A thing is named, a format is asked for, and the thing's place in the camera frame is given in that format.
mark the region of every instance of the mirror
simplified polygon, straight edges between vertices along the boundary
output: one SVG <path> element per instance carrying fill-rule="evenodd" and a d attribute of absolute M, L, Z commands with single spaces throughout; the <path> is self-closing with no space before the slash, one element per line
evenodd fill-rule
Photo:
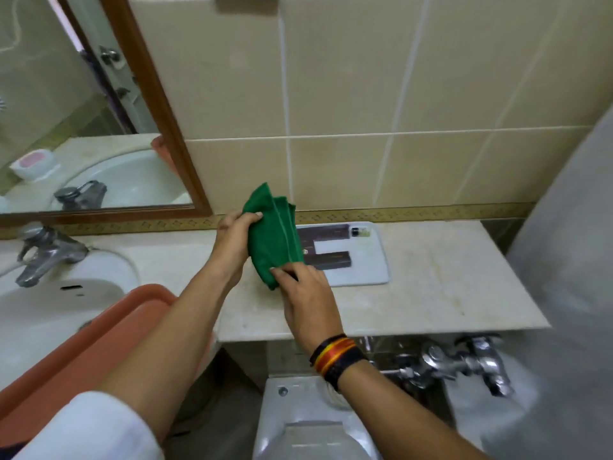
<path fill-rule="evenodd" d="M 0 0 L 0 213 L 192 200 L 98 0 Z"/>

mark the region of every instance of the orange striped wristband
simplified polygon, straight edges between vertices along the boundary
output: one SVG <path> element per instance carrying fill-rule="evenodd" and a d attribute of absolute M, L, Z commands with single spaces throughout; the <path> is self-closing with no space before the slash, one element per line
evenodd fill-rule
<path fill-rule="evenodd" d="M 327 371 L 338 361 L 343 354 L 349 349 L 356 347 L 356 343 L 348 337 L 342 337 L 339 340 L 328 344 L 318 355 L 313 366 L 322 376 L 326 376 Z"/>

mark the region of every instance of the white sink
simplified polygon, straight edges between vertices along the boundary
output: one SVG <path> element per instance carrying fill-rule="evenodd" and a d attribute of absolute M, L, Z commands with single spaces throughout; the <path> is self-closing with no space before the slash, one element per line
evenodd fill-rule
<path fill-rule="evenodd" d="M 180 178 L 151 149 L 133 151 L 95 164 L 64 187 L 78 187 L 91 180 L 107 186 L 102 208 L 170 205 L 186 193 Z M 50 209 L 61 210 L 62 205 L 54 199 Z"/>
<path fill-rule="evenodd" d="M 22 270 L 0 277 L 0 390 L 139 285 L 132 265 L 106 251 L 60 264 L 27 289 L 15 284 Z"/>

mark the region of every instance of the wooden mirror frame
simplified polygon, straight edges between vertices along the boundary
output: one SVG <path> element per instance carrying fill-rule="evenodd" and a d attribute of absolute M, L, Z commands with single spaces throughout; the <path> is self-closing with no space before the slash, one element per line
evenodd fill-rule
<path fill-rule="evenodd" d="M 66 0 L 57 0 L 71 21 L 82 44 L 91 47 Z M 82 211 L 38 211 L 6 213 L 0 215 L 0 227 L 15 227 L 30 221 L 44 224 L 121 223 L 144 219 L 201 218 L 211 216 L 213 210 L 196 174 L 185 139 L 179 128 L 170 103 L 166 98 L 153 60 L 132 14 L 128 0 L 99 0 L 111 24 L 119 47 L 123 50 L 128 66 L 138 81 L 142 96 L 157 124 L 177 172 L 193 205 L 156 205 L 147 207 L 104 208 Z"/>

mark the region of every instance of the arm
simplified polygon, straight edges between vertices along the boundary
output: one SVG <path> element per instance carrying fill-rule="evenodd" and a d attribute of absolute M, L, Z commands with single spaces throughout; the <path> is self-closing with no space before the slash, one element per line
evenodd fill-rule
<path fill-rule="evenodd" d="M 330 336 L 343 332 L 334 294 L 323 272 L 292 263 L 272 273 L 284 294 L 289 329 L 308 355 Z M 386 460 L 487 459 L 367 361 L 347 368 L 338 386 Z"/>
<path fill-rule="evenodd" d="M 207 263 L 160 323 L 96 388 L 126 403 L 161 441 L 210 341 L 228 292 L 247 260 L 247 231 L 262 214 L 226 216 Z"/>

